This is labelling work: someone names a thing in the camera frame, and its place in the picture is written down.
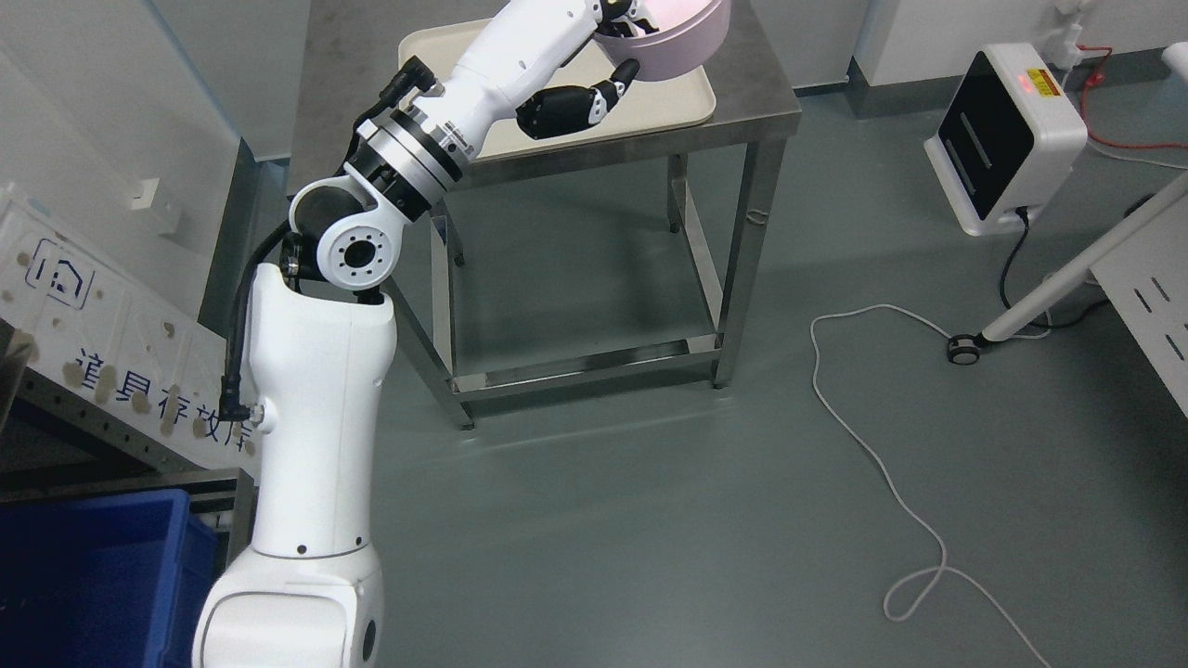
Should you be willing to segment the black white robotic hand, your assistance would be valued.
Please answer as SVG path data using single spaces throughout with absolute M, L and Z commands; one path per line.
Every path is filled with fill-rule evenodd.
M 468 157 L 499 120 L 514 119 L 533 139 L 598 126 L 636 81 L 636 59 L 590 87 L 546 83 L 595 33 L 632 34 L 632 25 L 653 32 L 637 2 L 510 1 L 470 43 L 441 92 L 421 95 L 413 109 L 459 136 Z

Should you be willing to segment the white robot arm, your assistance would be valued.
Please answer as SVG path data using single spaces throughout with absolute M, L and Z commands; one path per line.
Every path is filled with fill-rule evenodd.
M 355 122 L 339 172 L 307 185 L 236 288 L 219 416 L 263 446 L 249 546 L 207 597 L 194 667 L 372 667 L 383 566 L 369 537 L 394 300 L 381 291 L 405 227 L 432 200 L 419 160 L 372 146 L 383 111 L 432 89 L 411 57 Z

